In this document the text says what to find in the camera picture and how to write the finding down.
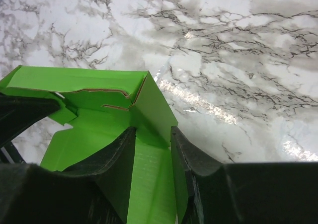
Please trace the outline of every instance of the green cardboard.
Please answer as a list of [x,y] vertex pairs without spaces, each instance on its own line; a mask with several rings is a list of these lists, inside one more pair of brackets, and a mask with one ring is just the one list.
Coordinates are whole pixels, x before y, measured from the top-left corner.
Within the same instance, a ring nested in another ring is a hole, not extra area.
[[19,66],[0,81],[6,95],[53,98],[56,132],[41,166],[62,171],[137,127],[128,224],[173,224],[176,216],[170,128],[177,125],[149,72]]

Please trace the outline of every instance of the marble surface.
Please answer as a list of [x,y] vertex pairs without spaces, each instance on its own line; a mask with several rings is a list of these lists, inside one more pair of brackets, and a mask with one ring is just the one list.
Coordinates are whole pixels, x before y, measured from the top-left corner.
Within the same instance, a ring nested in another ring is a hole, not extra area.
[[[149,70],[179,126],[222,162],[318,161],[318,0],[3,0],[16,66]],[[45,119],[14,140],[41,161]]]

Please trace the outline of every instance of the marble countertop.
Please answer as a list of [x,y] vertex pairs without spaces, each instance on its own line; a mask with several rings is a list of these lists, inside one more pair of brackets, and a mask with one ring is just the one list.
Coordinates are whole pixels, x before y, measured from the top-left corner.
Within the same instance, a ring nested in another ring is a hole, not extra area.
[[[222,162],[318,161],[318,0],[2,0],[16,66],[149,70],[179,127]],[[41,161],[44,119],[14,140]]]

